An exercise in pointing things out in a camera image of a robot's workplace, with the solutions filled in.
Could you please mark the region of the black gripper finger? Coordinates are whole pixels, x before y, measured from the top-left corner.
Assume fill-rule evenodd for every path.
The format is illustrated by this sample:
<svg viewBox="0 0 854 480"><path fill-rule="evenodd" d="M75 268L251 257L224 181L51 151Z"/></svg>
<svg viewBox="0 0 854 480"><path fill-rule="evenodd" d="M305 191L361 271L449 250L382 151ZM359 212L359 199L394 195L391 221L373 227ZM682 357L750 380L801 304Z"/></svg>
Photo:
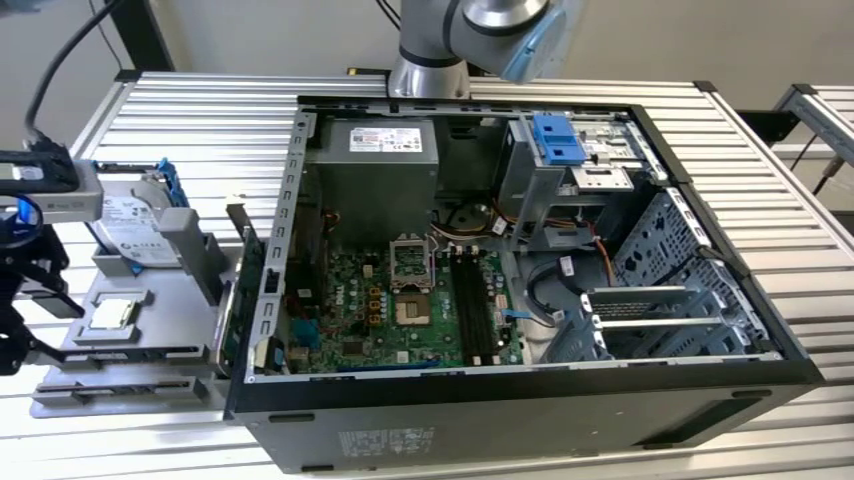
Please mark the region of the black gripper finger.
<svg viewBox="0 0 854 480"><path fill-rule="evenodd" d="M24 318L12 303L24 277L10 271L2 272L2 374L15 375L26 364L62 365L68 353L43 342L24 324ZM54 316L82 318L84 309L63 291L50 288L30 293L32 299Z"/></svg>

